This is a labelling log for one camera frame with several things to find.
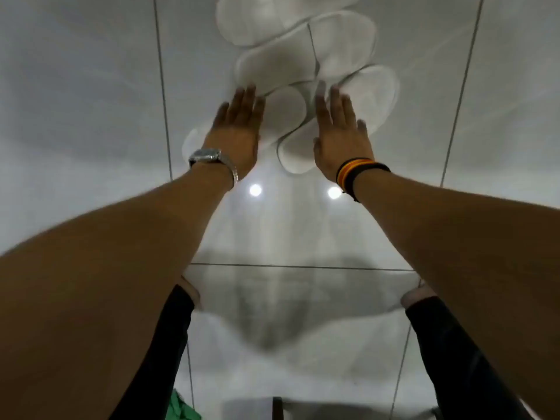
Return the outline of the person's left black trouser leg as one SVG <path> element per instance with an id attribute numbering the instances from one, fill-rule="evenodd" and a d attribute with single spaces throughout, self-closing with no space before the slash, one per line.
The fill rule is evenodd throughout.
<path id="1" fill-rule="evenodd" d="M 176 285 L 144 360 L 108 420 L 165 420 L 194 307 L 192 298 Z"/>

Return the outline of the person's left foot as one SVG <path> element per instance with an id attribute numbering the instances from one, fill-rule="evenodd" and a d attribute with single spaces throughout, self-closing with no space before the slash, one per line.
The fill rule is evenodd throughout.
<path id="1" fill-rule="evenodd" d="M 183 289 L 183 291 L 185 291 L 187 293 L 189 298 L 192 300 L 192 303 L 194 305 L 194 310 L 199 309 L 200 308 L 200 293 L 192 285 L 192 283 L 189 282 L 184 275 L 181 275 L 177 284 Z"/>

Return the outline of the orange yellow striped wristband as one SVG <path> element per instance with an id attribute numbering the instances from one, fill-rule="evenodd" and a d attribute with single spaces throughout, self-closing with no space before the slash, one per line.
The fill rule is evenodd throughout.
<path id="1" fill-rule="evenodd" d="M 366 165 L 366 164 L 375 164 L 376 162 L 370 158 L 365 158 L 365 157 L 357 157 L 357 158 L 352 158 L 348 161 L 345 161 L 339 168 L 339 170 L 337 171 L 337 176 L 336 176 L 336 183 L 337 185 L 340 187 L 340 189 L 343 191 L 343 193 L 346 192 L 346 176 L 355 168 L 361 166 L 361 165 Z"/>

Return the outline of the person's right forearm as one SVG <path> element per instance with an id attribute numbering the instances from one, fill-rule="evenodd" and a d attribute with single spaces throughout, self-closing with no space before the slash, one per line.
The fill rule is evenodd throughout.
<path id="1" fill-rule="evenodd" d="M 354 196 L 512 391 L 560 420 L 560 209 L 360 173 Z"/>

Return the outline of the green cloth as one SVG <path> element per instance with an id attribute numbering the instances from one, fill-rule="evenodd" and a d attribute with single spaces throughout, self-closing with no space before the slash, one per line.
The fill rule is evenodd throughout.
<path id="1" fill-rule="evenodd" d="M 202 416 L 173 389 L 164 420 L 202 420 Z"/>

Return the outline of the person's black trouser leg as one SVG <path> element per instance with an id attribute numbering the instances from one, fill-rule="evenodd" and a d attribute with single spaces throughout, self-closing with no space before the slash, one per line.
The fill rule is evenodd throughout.
<path id="1" fill-rule="evenodd" d="M 192 298 L 176 285 L 144 360 L 108 420 L 165 420 L 194 307 Z"/>
<path id="2" fill-rule="evenodd" d="M 439 420 L 534 420 L 438 297 L 405 313 L 435 389 Z"/>

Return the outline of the person's right hand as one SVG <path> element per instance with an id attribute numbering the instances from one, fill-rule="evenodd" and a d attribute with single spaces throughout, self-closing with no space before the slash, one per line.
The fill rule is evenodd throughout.
<path id="1" fill-rule="evenodd" d="M 346 127 L 332 124 L 329 102 L 326 102 L 325 91 L 318 91 L 315 98 L 318 137 L 321 138 L 323 155 L 314 157 L 316 166 L 327 180 L 335 183 L 340 166 L 352 158 L 365 157 L 374 160 L 374 152 L 369 137 L 361 136 L 356 129 L 357 118 L 350 97 L 341 93 L 346 114 Z"/>

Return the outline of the person's foot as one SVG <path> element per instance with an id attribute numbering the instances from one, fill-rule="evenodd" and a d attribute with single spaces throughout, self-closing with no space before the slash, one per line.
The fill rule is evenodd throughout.
<path id="1" fill-rule="evenodd" d="M 430 288 L 426 282 L 421 281 L 417 288 L 411 289 L 406 292 L 400 299 L 400 304 L 403 309 L 407 310 L 414 304 L 430 297 L 437 297 L 437 294 Z"/>
<path id="2" fill-rule="evenodd" d="M 177 284 L 183 289 L 183 291 L 185 291 L 187 293 L 189 298 L 192 300 L 192 303 L 194 305 L 194 310 L 199 309 L 200 308 L 200 293 L 192 285 L 192 283 L 189 282 L 184 275 L 181 275 Z"/>

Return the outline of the black wristband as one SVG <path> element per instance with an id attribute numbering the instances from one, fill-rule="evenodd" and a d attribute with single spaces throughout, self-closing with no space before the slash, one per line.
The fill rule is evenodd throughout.
<path id="1" fill-rule="evenodd" d="M 361 165 L 355 169 L 353 169 L 347 176 L 346 176 L 346 193 L 348 194 L 353 200 L 354 202 L 359 203 L 359 200 L 356 198 L 355 193 L 354 193 L 354 181 L 355 179 L 363 172 L 365 171 L 369 171 L 369 170 L 381 170 L 381 171 L 385 171 L 388 173 L 391 173 L 391 170 L 388 168 L 387 165 L 383 164 L 383 163 L 379 163 L 376 162 L 375 164 L 370 164 L 370 165 Z"/>

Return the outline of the white slipper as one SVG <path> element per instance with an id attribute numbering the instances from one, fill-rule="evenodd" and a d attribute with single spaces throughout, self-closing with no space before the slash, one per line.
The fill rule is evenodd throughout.
<path id="1" fill-rule="evenodd" d="M 306 115 L 306 101 L 297 89 L 285 86 L 272 91 L 266 97 L 258 151 L 266 150 L 280 138 L 296 130 L 302 125 Z M 181 148 L 186 163 L 190 155 L 204 143 L 213 122 L 214 117 L 209 117 L 187 134 Z"/>
<path id="2" fill-rule="evenodd" d="M 234 63 L 239 87 L 256 86 L 257 94 L 315 80 L 344 78 L 369 63 L 377 26 L 368 16 L 336 11 L 243 52 Z"/>
<path id="3" fill-rule="evenodd" d="M 311 17 L 359 0 L 218 0 L 216 24 L 228 42 L 242 47 L 280 36 Z"/>
<path id="4" fill-rule="evenodd" d="M 391 114 L 399 88 L 396 72 L 388 66 L 376 64 L 348 77 L 340 90 L 351 98 L 357 119 L 366 123 L 368 136 L 371 136 Z M 312 118 L 280 142 L 278 159 L 287 172 L 304 174 L 316 166 L 313 147 L 319 135 L 318 128 L 316 118 Z"/>

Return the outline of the person's left hand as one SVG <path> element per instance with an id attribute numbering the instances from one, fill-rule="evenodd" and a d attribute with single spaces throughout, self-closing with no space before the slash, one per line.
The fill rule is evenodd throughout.
<path id="1" fill-rule="evenodd" d="M 250 122 L 247 125 L 239 125 L 239 108 L 246 88 L 236 89 L 229 102 L 226 122 L 221 127 L 212 126 L 202 146 L 220 149 L 226 154 L 237 167 L 239 181 L 243 180 L 256 164 L 260 127 L 265 111 L 265 98 L 256 95 Z"/>

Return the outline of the person's right black trouser leg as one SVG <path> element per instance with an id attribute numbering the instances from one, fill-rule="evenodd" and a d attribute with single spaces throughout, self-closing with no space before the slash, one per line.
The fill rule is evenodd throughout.
<path id="1" fill-rule="evenodd" d="M 438 297 L 405 313 L 435 389 L 439 420 L 534 420 Z"/>

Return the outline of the person's right foot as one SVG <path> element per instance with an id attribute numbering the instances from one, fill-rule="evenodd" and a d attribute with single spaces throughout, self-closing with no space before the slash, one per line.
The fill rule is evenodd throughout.
<path id="1" fill-rule="evenodd" d="M 437 297 L 437 294 L 430 288 L 426 282 L 421 281 L 417 288 L 411 289 L 406 292 L 400 299 L 400 304 L 403 309 L 407 310 L 414 304 L 430 297 Z"/>

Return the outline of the person's left forearm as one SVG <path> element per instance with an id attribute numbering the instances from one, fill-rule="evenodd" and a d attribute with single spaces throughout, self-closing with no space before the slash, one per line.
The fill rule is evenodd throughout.
<path id="1" fill-rule="evenodd" d="M 232 189 L 219 163 L 89 212 L 0 256 L 0 420 L 107 420 Z"/>

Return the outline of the silver metal wristwatch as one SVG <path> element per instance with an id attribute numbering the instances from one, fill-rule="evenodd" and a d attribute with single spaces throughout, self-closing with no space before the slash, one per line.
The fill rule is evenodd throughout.
<path id="1" fill-rule="evenodd" d="M 231 159 L 224 154 L 220 149 L 214 148 L 200 148 L 194 151 L 188 158 L 189 168 L 192 169 L 196 164 L 206 163 L 219 163 L 224 165 L 231 176 L 231 189 L 234 188 L 239 182 L 239 173 L 237 167 Z"/>

